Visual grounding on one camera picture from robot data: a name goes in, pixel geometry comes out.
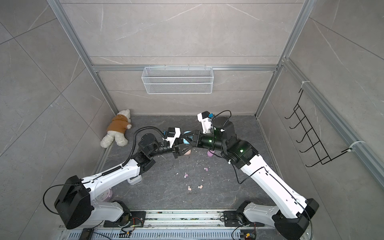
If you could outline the blue earbud charging case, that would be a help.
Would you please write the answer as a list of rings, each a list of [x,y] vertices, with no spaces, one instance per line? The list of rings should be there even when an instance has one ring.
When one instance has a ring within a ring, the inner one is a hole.
[[[185,131],[183,133],[183,143],[190,145],[193,142],[193,133],[191,131]]]

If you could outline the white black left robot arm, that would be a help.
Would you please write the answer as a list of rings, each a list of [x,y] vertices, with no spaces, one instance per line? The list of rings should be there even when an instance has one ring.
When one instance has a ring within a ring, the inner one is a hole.
[[[169,128],[161,132],[162,142],[153,134],[145,134],[137,141],[141,131],[153,129],[152,126],[141,128],[134,133],[133,148],[129,157],[121,164],[104,172],[80,179],[72,176],[61,184],[54,206],[68,230],[75,229],[90,221],[107,221],[120,227],[130,221],[129,208],[121,201],[103,202],[97,198],[121,182],[134,185],[141,181],[142,174],[154,164],[154,156],[173,153],[177,157],[184,155],[194,146],[193,133],[182,134],[179,128]]]

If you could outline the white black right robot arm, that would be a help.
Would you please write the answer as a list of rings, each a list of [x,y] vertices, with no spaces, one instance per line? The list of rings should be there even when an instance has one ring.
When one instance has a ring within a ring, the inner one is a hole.
[[[245,201],[237,210],[239,224],[264,224],[275,227],[287,240],[311,240],[312,217],[319,204],[286,184],[249,142],[237,137],[228,117],[205,118],[200,123],[202,131],[183,133],[182,142],[189,147],[219,151],[222,158],[256,182],[274,202],[273,206],[263,206]]]

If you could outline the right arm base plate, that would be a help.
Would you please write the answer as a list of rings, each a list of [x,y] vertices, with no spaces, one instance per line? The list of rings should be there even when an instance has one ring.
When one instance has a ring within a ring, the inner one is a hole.
[[[224,211],[219,217],[221,222],[224,222],[226,227],[253,226],[264,227],[265,224],[259,222],[251,222],[246,218],[245,214],[240,211]]]

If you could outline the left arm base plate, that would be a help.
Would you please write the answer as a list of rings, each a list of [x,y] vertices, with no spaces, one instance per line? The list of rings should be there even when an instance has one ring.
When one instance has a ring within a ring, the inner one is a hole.
[[[123,214],[116,222],[104,221],[105,228],[123,228],[131,226],[142,227],[146,220],[146,211],[133,211],[129,214]]]

